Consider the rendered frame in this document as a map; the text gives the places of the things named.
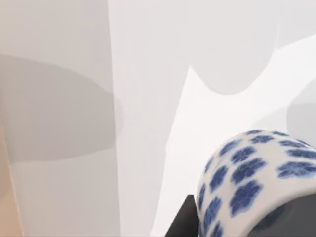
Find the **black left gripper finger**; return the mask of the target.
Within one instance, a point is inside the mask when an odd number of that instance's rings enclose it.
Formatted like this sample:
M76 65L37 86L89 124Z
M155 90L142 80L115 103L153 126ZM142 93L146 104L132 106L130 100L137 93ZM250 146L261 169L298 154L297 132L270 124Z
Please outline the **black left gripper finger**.
M187 195L164 237L198 237L198 227L194 195Z

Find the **white and blue patterned cup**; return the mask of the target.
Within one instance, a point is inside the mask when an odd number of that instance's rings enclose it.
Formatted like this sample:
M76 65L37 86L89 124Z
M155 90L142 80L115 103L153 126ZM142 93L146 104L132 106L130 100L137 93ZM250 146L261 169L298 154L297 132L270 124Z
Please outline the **white and blue patterned cup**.
M316 147L251 130L222 144L198 183L198 237L316 237Z

